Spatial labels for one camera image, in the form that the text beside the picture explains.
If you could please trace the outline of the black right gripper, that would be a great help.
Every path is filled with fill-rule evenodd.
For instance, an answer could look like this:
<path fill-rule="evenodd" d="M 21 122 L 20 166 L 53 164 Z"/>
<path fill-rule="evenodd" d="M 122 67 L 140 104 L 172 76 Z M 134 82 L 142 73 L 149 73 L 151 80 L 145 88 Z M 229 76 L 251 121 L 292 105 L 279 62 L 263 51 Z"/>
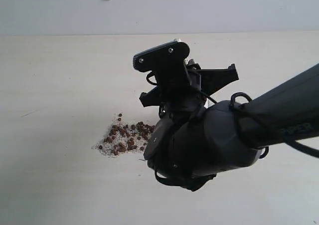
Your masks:
<path fill-rule="evenodd" d="M 143 107 L 158 106 L 159 117 L 169 112 L 191 112 L 205 105 L 202 94 L 212 95 L 228 84 L 239 80 L 235 64 L 226 69 L 201 69 L 199 65 L 184 65 L 172 72 L 156 72 L 156 84 L 149 92 L 142 92 Z"/>

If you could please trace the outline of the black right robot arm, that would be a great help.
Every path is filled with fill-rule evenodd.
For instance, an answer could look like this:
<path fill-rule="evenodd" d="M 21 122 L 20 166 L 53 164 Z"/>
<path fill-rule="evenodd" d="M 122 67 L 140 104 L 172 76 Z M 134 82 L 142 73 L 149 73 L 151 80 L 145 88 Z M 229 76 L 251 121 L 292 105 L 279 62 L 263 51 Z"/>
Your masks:
<path fill-rule="evenodd" d="M 158 106 L 159 121 L 146 145 L 144 159 L 156 180 L 166 186 L 197 191 L 218 173 L 245 168 L 284 143 L 317 158 L 316 148 L 302 139 L 319 135 L 319 67 L 298 74 L 256 99 L 246 93 L 205 107 L 211 93 L 238 79 L 234 65 L 226 69 L 187 67 L 192 84 L 170 90 L 156 86 L 142 93 L 144 107 Z"/>

